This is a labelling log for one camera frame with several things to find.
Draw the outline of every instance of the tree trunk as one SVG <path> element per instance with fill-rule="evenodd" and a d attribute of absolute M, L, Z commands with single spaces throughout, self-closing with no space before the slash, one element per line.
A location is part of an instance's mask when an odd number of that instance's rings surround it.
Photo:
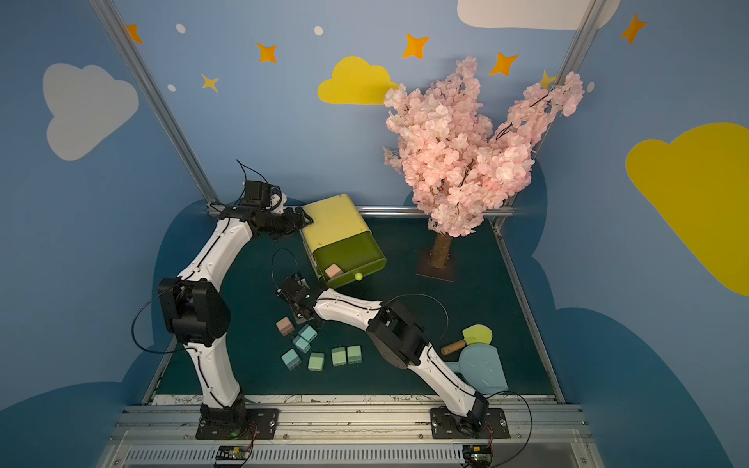
<path fill-rule="evenodd" d="M 447 234 L 437 234 L 434 247 L 431 250 L 429 265 L 433 268 L 444 268 L 450 255 L 452 237 Z"/>

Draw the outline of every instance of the vent grille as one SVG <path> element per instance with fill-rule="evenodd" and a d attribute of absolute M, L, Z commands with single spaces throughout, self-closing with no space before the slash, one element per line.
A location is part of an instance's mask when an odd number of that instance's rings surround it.
<path fill-rule="evenodd" d="M 212 467 L 216 448 L 185 446 L 133 446 L 125 457 L 126 467 Z"/>
<path fill-rule="evenodd" d="M 357 461 L 402 464 L 454 464 L 462 462 L 461 450 L 452 446 L 298 446 L 255 447 L 248 464 L 350 464 Z"/>
<path fill-rule="evenodd" d="M 151 467 L 213 467 L 218 446 L 132 446 L 124 466 Z M 431 467 L 435 464 L 462 463 L 461 446 L 453 444 L 420 445 L 307 445 L 255 446 L 245 466 L 257 465 L 343 465 L 413 464 Z M 217 466 L 233 466 L 235 462 L 218 461 Z"/>

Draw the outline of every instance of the black mounting plate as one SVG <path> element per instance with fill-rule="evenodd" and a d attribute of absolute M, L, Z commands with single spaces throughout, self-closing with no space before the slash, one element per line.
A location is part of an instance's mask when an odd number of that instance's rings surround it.
<path fill-rule="evenodd" d="M 431 422 L 431 436 L 435 439 L 470 439 L 458 430 L 455 417 L 446 407 L 429 410 Z M 486 423 L 475 439 L 488 439 L 489 425 L 494 431 L 494 439 L 509 439 L 510 430 L 502 408 L 489 408 L 486 413 Z"/>
<path fill-rule="evenodd" d="M 279 420 L 277 408 L 247 408 L 247 424 L 254 422 L 258 426 L 255 440 L 269 440 L 276 435 L 276 423 Z M 195 438 L 198 440 L 250 440 L 252 429 L 248 428 L 244 434 L 232 435 L 233 429 L 228 426 L 201 419 Z"/>

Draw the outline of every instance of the blue shovel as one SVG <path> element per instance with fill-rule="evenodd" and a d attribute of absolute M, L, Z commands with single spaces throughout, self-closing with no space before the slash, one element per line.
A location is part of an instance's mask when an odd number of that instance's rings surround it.
<path fill-rule="evenodd" d="M 457 362 L 445 362 L 451 371 L 462 374 L 469 385 L 481 393 L 507 390 L 507 380 L 497 349 L 490 344 L 470 344 Z"/>

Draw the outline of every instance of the robotic arm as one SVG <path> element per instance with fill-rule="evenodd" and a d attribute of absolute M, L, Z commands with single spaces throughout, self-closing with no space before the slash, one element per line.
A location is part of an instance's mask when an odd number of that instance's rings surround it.
<path fill-rule="evenodd" d="M 276 294 L 299 318 L 316 316 L 365 330 L 387 362 L 416 372 L 443 399 L 461 433 L 478 436 L 486 420 L 488 401 L 447 367 L 434 345 L 426 341 L 413 315 L 400 303 L 384 305 L 330 288 L 311 290 L 294 277 L 287 278 Z"/>
<path fill-rule="evenodd" d="M 203 390 L 197 438 L 235 438 L 249 424 L 226 350 L 231 315 L 219 291 L 237 254 L 253 236 L 268 232 L 277 238 L 312 224 L 302 208 L 286 208 L 285 202 L 278 186 L 246 181 L 239 204 L 219 214 L 216 230 L 195 260 L 177 278 L 159 283 L 166 329 L 187 350 Z"/>
<path fill-rule="evenodd" d="M 301 207 L 284 207 L 285 199 L 278 186 L 246 181 L 240 203 L 221 212 L 216 230 L 195 260 L 177 278 L 159 283 L 166 329 L 190 355 L 203 391 L 196 438 L 242 437 L 249 427 L 244 395 L 226 350 L 230 313 L 219 291 L 237 254 L 254 236 L 265 231 L 277 238 L 313 223 Z M 416 372 L 445 401 L 460 432 L 477 437 L 486 418 L 486 398 L 447 367 L 405 307 L 333 289 L 312 290 L 295 276 L 276 294 L 298 318 L 337 320 L 365 330 L 385 360 Z"/>

